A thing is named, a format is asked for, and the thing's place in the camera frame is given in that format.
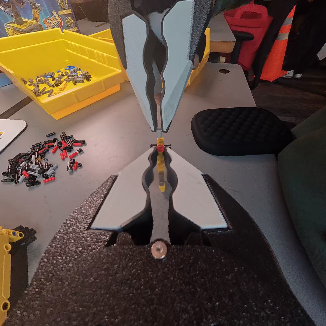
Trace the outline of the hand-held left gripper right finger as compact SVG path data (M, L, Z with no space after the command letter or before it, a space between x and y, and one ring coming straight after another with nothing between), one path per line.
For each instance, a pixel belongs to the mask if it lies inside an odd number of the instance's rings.
M165 149L169 195L169 239L187 240L192 233L228 230L228 223L207 176L172 149Z

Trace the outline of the yellow storage bin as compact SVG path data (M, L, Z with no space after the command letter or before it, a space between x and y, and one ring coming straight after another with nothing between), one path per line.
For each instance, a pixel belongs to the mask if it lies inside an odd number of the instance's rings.
M209 54L210 54L210 34L211 34L210 28L207 27L206 30L205 30L206 44L205 44L205 50L204 50L204 53L203 53L203 58L199 62L197 69L192 70L192 72L190 74L190 77L189 77L189 80L188 80L188 82L186 84L186 87L193 82L193 80L198 76L198 74L200 73L200 71L203 69L204 65L208 61ZM90 37L93 37L93 38L96 38L98 40L104 41L106 43L112 44L111 45L112 52L118 58L118 61L119 61L119 64L120 64L120 70L122 71L124 80L125 81L129 81L128 76L127 76L127 73L126 73L126 71L125 71L125 69L124 69L124 67L123 67L123 65L121 63L119 54L117 53L117 49L115 47L115 44L114 44L114 41L113 41L113 38L112 38L111 30L110 29L106 29L104 31L100 31L100 32L91 34L89 36Z
M113 43L59 28L3 37L0 40L1 70L54 119L58 120L120 90L124 82ZM36 96L28 80L67 66L87 71L91 81L73 85L54 95Z

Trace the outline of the yellow lego beam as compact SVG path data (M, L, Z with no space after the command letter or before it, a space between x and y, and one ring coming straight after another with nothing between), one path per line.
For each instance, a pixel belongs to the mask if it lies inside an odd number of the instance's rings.
M170 144L165 145L163 137L160 138L160 139L157 138L156 144L151 144L150 148L155 147L155 149L156 149L156 146L158 144L164 145L165 148L171 148ZM157 167L158 167L159 189L160 189L161 192L164 192L165 191L165 162L164 163L158 163L158 161L157 161Z

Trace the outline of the red bag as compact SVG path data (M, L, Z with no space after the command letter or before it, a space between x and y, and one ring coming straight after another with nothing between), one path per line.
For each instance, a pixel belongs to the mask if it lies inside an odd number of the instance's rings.
M229 27L233 31L251 33L253 40L244 41L238 58L238 64L244 71L249 71L255 59L258 48L273 20L267 8L256 5L254 1L235 10L223 13Z

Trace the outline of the blue kit box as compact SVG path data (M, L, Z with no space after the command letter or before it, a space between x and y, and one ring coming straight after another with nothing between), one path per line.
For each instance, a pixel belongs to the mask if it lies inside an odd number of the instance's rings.
M79 32L71 1L1 0L0 37L58 28Z

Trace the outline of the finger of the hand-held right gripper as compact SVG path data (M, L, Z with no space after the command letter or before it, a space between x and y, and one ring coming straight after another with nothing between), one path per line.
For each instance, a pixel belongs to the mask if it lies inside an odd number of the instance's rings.
M122 19L126 73L138 103L152 132L157 128L156 102L153 97L155 77L151 62L144 61L149 39L148 23L138 14Z
M194 6L192 0L178 1L165 13L161 22L161 34L166 48L160 104L164 133L169 130L193 68L189 56Z

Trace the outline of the pile of grey lego parts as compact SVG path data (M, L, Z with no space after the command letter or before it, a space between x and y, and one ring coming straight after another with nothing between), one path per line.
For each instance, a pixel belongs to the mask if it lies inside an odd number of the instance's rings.
M92 79L93 76L88 71L69 65L56 72L46 72L35 78L20 78L24 86L36 97L60 95L71 88L83 86L85 83L91 82Z

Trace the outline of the white rounded board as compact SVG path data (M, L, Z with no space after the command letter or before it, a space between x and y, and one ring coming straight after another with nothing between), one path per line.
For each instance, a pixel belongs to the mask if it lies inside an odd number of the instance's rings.
M0 119L0 153L2 153L27 128L24 120Z

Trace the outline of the yellow lego vehicle model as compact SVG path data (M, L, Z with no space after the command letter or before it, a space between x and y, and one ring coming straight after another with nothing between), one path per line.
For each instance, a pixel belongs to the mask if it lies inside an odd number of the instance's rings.
M7 317L28 286L27 247L36 240L33 228L18 226L0 230L0 315Z

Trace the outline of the pile of small lego pins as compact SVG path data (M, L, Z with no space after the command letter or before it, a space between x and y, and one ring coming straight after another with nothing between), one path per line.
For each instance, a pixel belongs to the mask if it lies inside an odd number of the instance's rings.
M1 183L24 184L26 187L38 187L41 184L52 183L56 180L58 164L51 159L56 154L66 163L69 174L83 167L77 159L84 153L86 140L62 132L46 134L46 140L30 146L25 152L19 152L8 159L7 168L1 171Z

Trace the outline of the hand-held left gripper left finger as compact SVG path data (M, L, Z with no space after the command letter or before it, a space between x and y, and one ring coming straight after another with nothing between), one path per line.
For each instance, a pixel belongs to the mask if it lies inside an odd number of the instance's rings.
M132 240L150 240L153 216L149 186L154 180L156 148L151 147L115 177L90 223L92 230L129 233Z

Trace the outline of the orange traffic cone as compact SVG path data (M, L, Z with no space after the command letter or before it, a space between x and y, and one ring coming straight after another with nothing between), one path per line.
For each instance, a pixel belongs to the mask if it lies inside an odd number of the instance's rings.
M295 8L296 5L289 12L282 26L280 27L276 40L263 66L260 76L260 79L262 80L272 82L287 74L286 71L282 70L282 67Z

